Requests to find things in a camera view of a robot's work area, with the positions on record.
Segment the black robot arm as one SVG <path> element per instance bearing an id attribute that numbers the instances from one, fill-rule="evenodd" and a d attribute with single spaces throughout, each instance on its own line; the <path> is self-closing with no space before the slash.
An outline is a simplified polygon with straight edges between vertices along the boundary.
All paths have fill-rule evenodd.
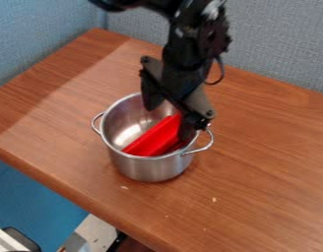
<path id="1" fill-rule="evenodd" d="M 144 108 L 155 110 L 170 102 L 180 112 L 178 137 L 190 138 L 215 117 L 203 93 L 211 66 L 222 65 L 231 36 L 226 19 L 227 0 L 88 0 L 100 9 L 119 13 L 142 7 L 170 22 L 168 41 L 160 59 L 140 58 L 140 91 Z"/>

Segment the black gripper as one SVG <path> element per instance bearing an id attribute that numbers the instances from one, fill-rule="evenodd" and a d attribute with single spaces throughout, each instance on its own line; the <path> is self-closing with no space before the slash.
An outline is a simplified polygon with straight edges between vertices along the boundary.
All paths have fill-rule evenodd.
<path id="1" fill-rule="evenodd" d="M 179 139 L 190 139 L 194 131 L 204 130 L 215 111 L 203 93 L 212 59 L 204 58 L 196 48 L 163 48 L 162 59 L 140 58 L 140 92 L 148 111 L 167 100 L 180 111 Z"/>

